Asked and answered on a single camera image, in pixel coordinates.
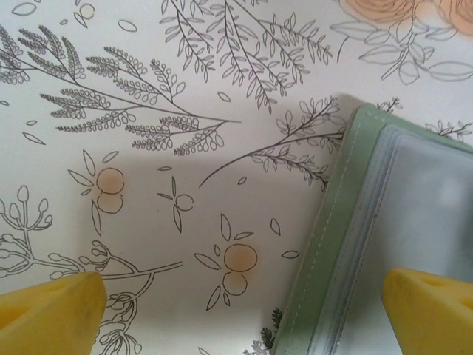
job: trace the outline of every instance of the orange fruit illustration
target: orange fruit illustration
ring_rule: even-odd
[[[223,288],[232,296],[239,296],[245,293],[248,281],[241,274],[227,272],[223,277]]]
[[[105,168],[98,173],[97,187],[106,194],[115,195],[123,190],[123,174],[114,168]]]
[[[118,213],[123,207],[123,198],[120,195],[101,194],[97,199],[98,208],[105,213]]]
[[[258,262],[258,254],[250,246],[233,244],[225,250],[224,262],[229,270],[245,272],[254,268]]]

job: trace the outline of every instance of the peach rose illustration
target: peach rose illustration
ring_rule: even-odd
[[[350,14],[388,25],[412,17],[415,3],[416,0],[340,0],[340,5]]]
[[[473,1],[472,0],[437,0],[447,22],[458,32],[473,36]]]

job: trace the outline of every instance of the botanical print paper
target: botanical print paper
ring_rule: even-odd
[[[99,271],[93,354],[268,354],[350,113],[472,142],[472,6],[4,0],[1,292]]]

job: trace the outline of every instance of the white stitching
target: white stitching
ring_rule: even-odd
[[[362,120],[363,118],[364,118],[364,116],[361,117],[360,123],[358,124],[358,127],[357,127],[357,129],[356,129],[355,138],[353,139],[353,143],[352,143],[352,147],[351,147],[350,153],[349,153],[349,155],[348,155],[347,163],[345,164],[343,174],[341,175],[340,185],[338,186],[338,189],[337,189],[335,198],[333,199],[332,209],[330,210],[330,213],[329,213],[328,218],[327,218],[327,222],[325,223],[324,231],[322,232],[322,236],[320,237],[320,242],[319,242],[319,244],[317,245],[316,255],[315,255],[315,257],[313,258],[312,265],[310,266],[309,274],[308,274],[308,276],[307,276],[307,281],[305,282],[305,285],[304,285],[304,291],[302,292],[301,300],[299,301],[299,307],[297,308],[296,314],[295,314],[295,316],[294,316],[293,324],[292,324],[292,326],[290,327],[290,332],[289,332],[289,337],[287,338],[287,343],[290,343],[290,338],[292,337],[292,334],[293,334],[293,331],[294,331],[294,325],[296,324],[297,317],[299,316],[299,311],[300,311],[300,309],[301,309],[302,302],[304,301],[304,296],[305,296],[305,292],[306,292],[306,290],[307,290],[307,285],[309,284],[310,278],[312,277],[313,267],[314,267],[314,265],[316,264],[317,257],[319,256],[320,247],[321,247],[321,244],[322,244],[322,242],[323,242],[323,240],[324,240],[325,232],[326,232],[327,227],[328,227],[328,223],[330,222],[330,219],[331,219],[331,217],[332,217],[332,212],[333,212],[333,209],[335,208],[335,204],[336,204],[336,201],[337,201],[337,199],[338,199],[338,194],[339,194],[339,192],[340,192],[341,186],[343,185],[343,180],[344,180],[344,177],[345,177],[345,173],[347,172],[348,164],[350,163],[350,159],[351,159],[351,157],[352,157],[353,149],[355,148],[355,142],[356,142],[356,139],[357,139],[357,137],[358,137],[358,133],[359,133],[360,127],[361,127],[361,120]]]

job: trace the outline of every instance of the green leather wallet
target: green leather wallet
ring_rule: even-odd
[[[473,149],[354,112],[273,354],[401,354],[381,302],[393,267],[473,282]]]

